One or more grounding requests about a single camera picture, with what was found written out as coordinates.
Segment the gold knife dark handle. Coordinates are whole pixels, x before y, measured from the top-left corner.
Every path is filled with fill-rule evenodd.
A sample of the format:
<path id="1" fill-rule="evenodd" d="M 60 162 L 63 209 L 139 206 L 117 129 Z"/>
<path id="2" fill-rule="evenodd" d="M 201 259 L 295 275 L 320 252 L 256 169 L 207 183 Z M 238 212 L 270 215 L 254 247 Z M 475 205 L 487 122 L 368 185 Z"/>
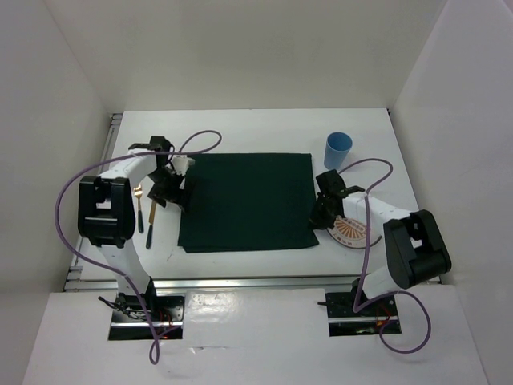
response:
<path id="1" fill-rule="evenodd" d="M 152 246 L 154 222 L 155 222 L 155 215 L 156 215 L 156 206 L 157 206 L 156 201 L 152 200 L 149 218 L 148 218 L 149 227 L 147 230 L 147 238 L 146 238 L 146 243 L 145 243 L 146 249 L 150 249 Z"/>

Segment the gold fork dark handle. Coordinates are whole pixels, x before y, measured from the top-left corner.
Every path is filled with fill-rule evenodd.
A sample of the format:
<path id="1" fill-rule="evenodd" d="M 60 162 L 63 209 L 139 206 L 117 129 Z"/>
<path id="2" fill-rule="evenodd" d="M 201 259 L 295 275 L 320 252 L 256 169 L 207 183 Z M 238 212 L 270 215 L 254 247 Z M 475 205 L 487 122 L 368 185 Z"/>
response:
<path id="1" fill-rule="evenodd" d="M 141 184 L 138 184 L 134 189 L 134 196 L 136 199 L 136 208 L 137 208 L 137 226 L 139 233 L 144 233 L 144 223 L 143 223 L 143 211 L 141 205 L 141 198 L 143 196 L 143 189 Z"/>

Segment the white plate orange sunburst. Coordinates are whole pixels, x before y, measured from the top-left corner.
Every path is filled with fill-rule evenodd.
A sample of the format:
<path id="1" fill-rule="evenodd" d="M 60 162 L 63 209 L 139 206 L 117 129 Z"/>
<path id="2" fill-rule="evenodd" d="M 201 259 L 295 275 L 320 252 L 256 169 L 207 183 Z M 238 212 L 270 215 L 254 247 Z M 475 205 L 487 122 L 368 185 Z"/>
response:
<path id="1" fill-rule="evenodd" d="M 328 234 L 340 245 L 349 249 L 366 247 L 366 226 L 360 221 L 338 216 Z"/>

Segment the dark green cloth placemat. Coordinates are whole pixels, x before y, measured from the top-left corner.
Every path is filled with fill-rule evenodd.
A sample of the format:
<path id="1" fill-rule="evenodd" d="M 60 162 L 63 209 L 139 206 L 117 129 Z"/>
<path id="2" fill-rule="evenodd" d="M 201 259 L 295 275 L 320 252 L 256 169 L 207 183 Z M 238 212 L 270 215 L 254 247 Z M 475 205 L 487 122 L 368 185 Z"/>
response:
<path id="1" fill-rule="evenodd" d="M 308 153 L 200 154 L 177 244 L 188 253 L 307 249 L 316 200 Z"/>

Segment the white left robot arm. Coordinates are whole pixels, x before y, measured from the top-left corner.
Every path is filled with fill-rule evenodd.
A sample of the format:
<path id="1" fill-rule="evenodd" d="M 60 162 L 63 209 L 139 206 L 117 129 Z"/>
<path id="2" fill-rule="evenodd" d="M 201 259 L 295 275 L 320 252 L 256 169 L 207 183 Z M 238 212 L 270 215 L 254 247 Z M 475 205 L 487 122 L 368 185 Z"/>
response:
<path id="1" fill-rule="evenodd" d="M 79 182 L 79 233 L 119 276 L 119 296 L 131 300 L 130 310 L 141 320 L 156 316 L 159 300 L 133 243 L 137 225 L 133 188 L 149 178 L 153 186 L 148 197 L 156 204 L 188 208 L 192 187 L 186 175 L 195 161 L 189 156 L 171 155 L 171 149 L 164 137 L 153 136 L 147 144 L 133 144 L 106 172 L 85 176 Z"/>

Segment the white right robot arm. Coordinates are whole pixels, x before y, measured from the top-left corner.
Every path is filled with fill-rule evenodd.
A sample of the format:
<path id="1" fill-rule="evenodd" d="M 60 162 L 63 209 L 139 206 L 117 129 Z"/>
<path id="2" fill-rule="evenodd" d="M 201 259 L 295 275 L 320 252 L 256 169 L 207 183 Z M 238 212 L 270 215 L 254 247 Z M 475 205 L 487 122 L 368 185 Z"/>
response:
<path id="1" fill-rule="evenodd" d="M 386 264 L 368 274 L 369 251 L 349 304 L 368 314 L 381 300 L 400 290 L 449 272 L 452 261 L 434 215 L 412 212 L 372 197 L 364 188 L 348 187 L 335 170 L 316 177 L 320 192 L 310 214 L 313 229 L 333 229 L 339 217 L 360 221 L 366 232 L 379 233 L 385 242 Z"/>

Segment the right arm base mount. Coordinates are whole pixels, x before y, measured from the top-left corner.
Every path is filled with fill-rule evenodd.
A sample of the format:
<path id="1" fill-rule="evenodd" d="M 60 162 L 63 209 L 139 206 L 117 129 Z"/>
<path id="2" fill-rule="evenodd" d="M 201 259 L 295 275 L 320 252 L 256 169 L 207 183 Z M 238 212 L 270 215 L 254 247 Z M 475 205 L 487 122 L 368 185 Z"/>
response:
<path id="1" fill-rule="evenodd" d="M 317 303 L 325 308 L 330 337 L 401 334 L 398 309 L 393 298 L 375 302 L 358 313 L 353 311 L 353 295 L 349 292 L 326 293 Z"/>

